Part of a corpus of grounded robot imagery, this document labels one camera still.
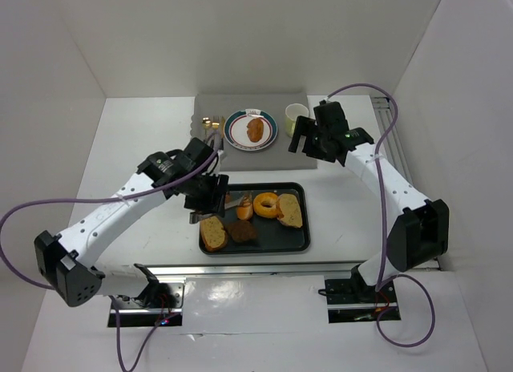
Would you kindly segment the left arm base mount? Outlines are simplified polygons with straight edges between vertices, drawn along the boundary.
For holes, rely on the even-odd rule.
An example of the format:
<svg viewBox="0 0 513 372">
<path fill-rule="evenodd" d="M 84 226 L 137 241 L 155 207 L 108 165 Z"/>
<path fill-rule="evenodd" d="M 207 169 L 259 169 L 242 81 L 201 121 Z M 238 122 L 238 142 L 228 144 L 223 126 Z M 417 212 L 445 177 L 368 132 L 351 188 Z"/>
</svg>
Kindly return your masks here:
<svg viewBox="0 0 513 372">
<path fill-rule="evenodd" d="M 179 327 L 183 324 L 183 302 L 183 281 L 160 285 L 151 300 L 115 297 L 115 303 L 111 303 L 107 327 L 116 327 L 116 306 L 121 328 Z"/>
</svg>

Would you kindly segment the orange round bun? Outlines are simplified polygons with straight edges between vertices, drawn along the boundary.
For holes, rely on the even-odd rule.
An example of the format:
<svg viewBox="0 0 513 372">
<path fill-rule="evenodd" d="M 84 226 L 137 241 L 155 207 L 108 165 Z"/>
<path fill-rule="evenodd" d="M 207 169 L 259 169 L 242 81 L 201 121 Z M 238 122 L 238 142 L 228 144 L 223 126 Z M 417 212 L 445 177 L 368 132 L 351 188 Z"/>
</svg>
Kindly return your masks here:
<svg viewBox="0 0 513 372">
<path fill-rule="evenodd" d="M 239 220 L 250 220 L 253 216 L 252 197 L 244 196 L 236 207 L 236 216 Z"/>
</svg>

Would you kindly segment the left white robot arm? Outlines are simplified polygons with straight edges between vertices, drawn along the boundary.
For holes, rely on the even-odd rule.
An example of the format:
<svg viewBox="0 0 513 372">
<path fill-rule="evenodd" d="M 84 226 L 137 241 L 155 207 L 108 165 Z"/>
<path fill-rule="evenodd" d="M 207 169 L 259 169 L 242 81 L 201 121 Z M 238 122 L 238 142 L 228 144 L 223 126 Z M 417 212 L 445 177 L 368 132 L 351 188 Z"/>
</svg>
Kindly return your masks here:
<svg viewBox="0 0 513 372">
<path fill-rule="evenodd" d="M 192 224 L 223 216 L 228 177 L 214 172 L 220 145 L 215 132 L 206 140 L 191 139 L 183 150 L 149 155 L 113 197 L 98 201 L 97 209 L 80 222 L 35 238 L 39 271 L 68 306 L 83 305 L 99 294 L 137 300 L 147 307 L 170 294 L 144 265 L 107 271 L 97 261 L 122 233 L 173 196 L 185 196 Z"/>
</svg>

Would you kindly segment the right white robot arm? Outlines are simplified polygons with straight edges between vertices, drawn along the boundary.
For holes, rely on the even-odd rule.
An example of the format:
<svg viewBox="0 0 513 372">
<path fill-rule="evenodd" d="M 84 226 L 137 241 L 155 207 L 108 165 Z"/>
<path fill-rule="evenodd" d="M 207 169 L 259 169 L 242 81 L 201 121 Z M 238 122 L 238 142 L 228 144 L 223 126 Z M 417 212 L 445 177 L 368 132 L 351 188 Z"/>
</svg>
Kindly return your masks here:
<svg viewBox="0 0 513 372">
<path fill-rule="evenodd" d="M 449 208 L 416 190 L 378 151 L 370 134 L 350 128 L 338 102 L 322 101 L 314 117 L 299 116 L 289 151 L 338 162 L 376 195 L 382 206 L 382 246 L 355 267 L 351 281 L 359 289 L 383 281 L 443 255 L 448 249 Z"/>
</svg>

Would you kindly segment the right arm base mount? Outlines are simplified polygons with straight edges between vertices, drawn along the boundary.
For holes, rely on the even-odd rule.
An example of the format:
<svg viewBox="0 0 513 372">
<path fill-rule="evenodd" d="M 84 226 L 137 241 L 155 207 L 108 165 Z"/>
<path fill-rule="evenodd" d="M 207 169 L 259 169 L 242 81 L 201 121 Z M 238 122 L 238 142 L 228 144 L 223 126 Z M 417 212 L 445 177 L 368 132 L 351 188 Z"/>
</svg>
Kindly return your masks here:
<svg viewBox="0 0 513 372">
<path fill-rule="evenodd" d="M 379 292 L 374 287 L 357 292 L 349 279 L 326 279 L 317 293 L 326 299 L 329 324 L 400 321 L 398 299 L 391 281 Z"/>
</svg>

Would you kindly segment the brown oblong bread roll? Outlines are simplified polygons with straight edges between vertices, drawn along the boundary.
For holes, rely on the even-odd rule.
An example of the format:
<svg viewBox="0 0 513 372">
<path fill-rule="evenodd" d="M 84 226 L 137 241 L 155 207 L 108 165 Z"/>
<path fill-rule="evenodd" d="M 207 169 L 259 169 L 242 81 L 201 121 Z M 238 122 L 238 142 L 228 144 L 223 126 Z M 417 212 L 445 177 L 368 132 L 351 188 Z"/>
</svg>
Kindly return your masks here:
<svg viewBox="0 0 513 372">
<path fill-rule="evenodd" d="M 262 118 L 252 118 L 247 124 L 247 136 L 252 143 L 259 142 L 264 134 L 264 122 Z"/>
</svg>

